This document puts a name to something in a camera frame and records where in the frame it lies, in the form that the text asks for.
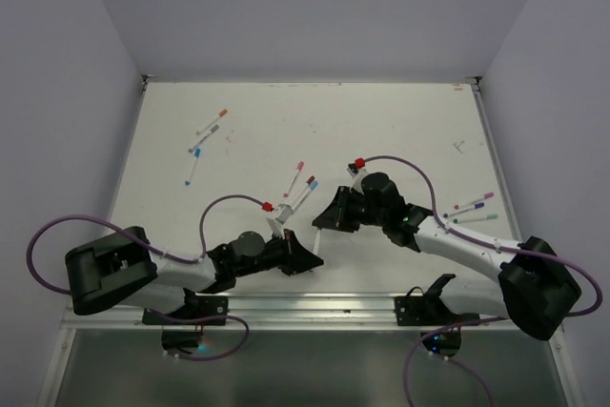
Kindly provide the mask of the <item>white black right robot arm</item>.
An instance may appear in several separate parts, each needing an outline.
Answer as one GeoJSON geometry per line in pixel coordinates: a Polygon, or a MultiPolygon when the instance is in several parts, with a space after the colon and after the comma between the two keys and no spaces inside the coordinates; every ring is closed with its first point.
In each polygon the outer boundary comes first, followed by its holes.
{"type": "Polygon", "coordinates": [[[581,296],[580,286],[555,262],[544,240],[453,234],[431,210],[406,202],[385,173],[368,174],[353,187],[338,188],[312,224],[343,233],[379,227],[398,247],[449,259],[483,276],[473,280],[443,274],[421,295],[396,297],[401,326],[442,326],[488,315],[507,318],[525,334],[547,340],[581,296]]]}

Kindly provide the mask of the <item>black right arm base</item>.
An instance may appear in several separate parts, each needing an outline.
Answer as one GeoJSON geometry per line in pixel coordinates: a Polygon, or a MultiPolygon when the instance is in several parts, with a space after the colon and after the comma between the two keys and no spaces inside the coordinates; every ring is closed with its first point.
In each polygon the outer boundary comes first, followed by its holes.
{"type": "MultiPolygon", "coordinates": [[[[455,274],[443,274],[427,290],[411,288],[405,295],[394,297],[394,313],[397,326],[442,327],[468,320],[480,319],[479,314],[455,314],[440,298],[447,284],[456,278],[455,274]]],[[[435,355],[452,358],[461,347],[461,333],[457,327],[436,332],[426,337],[422,343],[425,349],[435,355]]]]}

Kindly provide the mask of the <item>dark red capped white marker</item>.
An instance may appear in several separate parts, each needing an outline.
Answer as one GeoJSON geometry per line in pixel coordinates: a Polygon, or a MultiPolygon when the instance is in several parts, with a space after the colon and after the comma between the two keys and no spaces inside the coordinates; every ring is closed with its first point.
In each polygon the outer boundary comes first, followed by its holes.
{"type": "Polygon", "coordinates": [[[305,193],[310,189],[311,184],[315,181],[315,177],[313,175],[311,175],[306,182],[298,189],[298,191],[296,192],[295,196],[293,197],[290,206],[292,208],[293,211],[296,210],[296,208],[299,205],[299,202],[301,201],[302,197],[305,195],[305,193]]]}

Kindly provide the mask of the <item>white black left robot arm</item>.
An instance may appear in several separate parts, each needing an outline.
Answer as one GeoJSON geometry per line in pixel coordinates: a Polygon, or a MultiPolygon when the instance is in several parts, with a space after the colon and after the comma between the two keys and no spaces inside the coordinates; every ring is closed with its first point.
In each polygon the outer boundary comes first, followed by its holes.
{"type": "Polygon", "coordinates": [[[132,226],[125,235],[107,235],[66,254],[76,315],[95,315],[126,305],[154,310],[184,324],[197,315],[194,295],[198,293],[223,293],[240,277],[272,269],[299,275],[324,264],[291,230],[269,240],[245,232],[203,259],[187,262],[172,254],[153,254],[143,246],[147,241],[144,229],[132,226]]]}

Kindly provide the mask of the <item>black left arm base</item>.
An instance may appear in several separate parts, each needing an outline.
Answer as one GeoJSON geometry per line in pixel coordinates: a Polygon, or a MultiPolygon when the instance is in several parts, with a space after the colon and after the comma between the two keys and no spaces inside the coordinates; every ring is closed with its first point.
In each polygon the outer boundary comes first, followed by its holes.
{"type": "Polygon", "coordinates": [[[145,309],[142,323],[148,326],[169,326],[161,333],[164,351],[187,360],[204,356],[203,331],[206,326],[224,326],[227,323],[229,299],[224,295],[196,295],[185,293],[185,302],[170,313],[145,309]]]}

